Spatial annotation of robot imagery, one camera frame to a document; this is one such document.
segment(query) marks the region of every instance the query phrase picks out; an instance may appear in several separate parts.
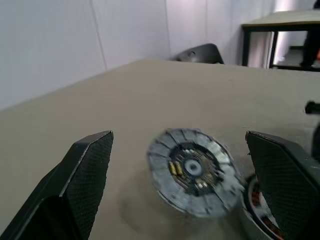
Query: table surface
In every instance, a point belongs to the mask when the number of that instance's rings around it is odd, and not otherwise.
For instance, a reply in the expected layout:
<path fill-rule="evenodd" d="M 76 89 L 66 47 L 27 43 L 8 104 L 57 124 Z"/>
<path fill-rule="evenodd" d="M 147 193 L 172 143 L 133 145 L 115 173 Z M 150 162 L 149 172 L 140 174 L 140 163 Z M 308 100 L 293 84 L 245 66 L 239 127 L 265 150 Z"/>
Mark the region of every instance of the table surface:
<path fill-rule="evenodd" d="M 0 233 L 72 143 L 113 130 L 114 143 L 91 240 L 244 239 L 237 215 L 195 219 L 151 185 L 146 149 L 166 128 L 200 128 L 254 172 L 245 134 L 278 135 L 307 151 L 318 119 L 317 73 L 141 60 L 0 112 Z"/>
<path fill-rule="evenodd" d="M 302 24 L 320 24 L 320 10 L 277 11 L 268 16 L 246 22 L 243 27 L 292 26 Z"/>

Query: metal disc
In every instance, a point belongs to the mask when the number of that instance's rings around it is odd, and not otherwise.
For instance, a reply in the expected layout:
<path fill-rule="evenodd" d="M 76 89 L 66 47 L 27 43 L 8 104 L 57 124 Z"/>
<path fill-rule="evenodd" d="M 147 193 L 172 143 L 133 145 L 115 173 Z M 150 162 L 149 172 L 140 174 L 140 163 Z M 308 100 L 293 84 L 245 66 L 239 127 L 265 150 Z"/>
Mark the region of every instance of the metal disc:
<path fill-rule="evenodd" d="M 148 148 L 147 160 L 159 195 L 181 212 L 220 218 L 240 199 L 230 153 L 199 129 L 166 130 Z"/>

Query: desk leg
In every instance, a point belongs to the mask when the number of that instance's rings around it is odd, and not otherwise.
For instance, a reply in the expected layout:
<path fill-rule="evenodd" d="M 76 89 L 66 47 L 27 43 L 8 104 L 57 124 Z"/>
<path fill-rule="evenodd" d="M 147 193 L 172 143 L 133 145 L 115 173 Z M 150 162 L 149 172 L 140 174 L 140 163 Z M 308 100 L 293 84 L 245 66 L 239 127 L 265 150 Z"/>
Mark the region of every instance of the desk leg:
<path fill-rule="evenodd" d="M 251 31 L 244 30 L 242 66 L 248 66 Z"/>
<path fill-rule="evenodd" d="M 278 32 L 275 31 L 273 32 L 273 41 L 272 41 L 271 55 L 270 55 L 270 62 L 269 62 L 270 69 L 272 69 L 274 65 L 277 41 L 278 41 Z"/>

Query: center hole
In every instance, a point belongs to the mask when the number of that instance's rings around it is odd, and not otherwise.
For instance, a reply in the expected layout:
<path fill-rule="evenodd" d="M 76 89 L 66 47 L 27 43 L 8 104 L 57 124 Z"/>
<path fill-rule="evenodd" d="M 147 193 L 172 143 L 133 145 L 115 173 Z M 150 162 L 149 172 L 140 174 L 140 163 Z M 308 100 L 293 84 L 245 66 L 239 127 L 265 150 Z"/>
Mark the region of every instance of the center hole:
<path fill-rule="evenodd" d="M 194 163 L 192 163 L 192 164 L 190 164 L 190 168 L 191 168 L 191 170 L 196 170 L 197 166 Z"/>

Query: black chair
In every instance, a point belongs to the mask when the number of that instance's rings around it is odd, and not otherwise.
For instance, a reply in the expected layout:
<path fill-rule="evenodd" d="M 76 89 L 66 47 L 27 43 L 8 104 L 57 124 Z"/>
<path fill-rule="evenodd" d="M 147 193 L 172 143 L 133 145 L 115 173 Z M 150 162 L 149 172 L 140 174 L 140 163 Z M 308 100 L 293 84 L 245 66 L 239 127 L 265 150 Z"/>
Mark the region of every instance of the black chair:
<path fill-rule="evenodd" d="M 217 46 L 212 43 L 196 46 L 183 51 L 174 57 L 174 61 L 204 64 L 224 64 Z"/>

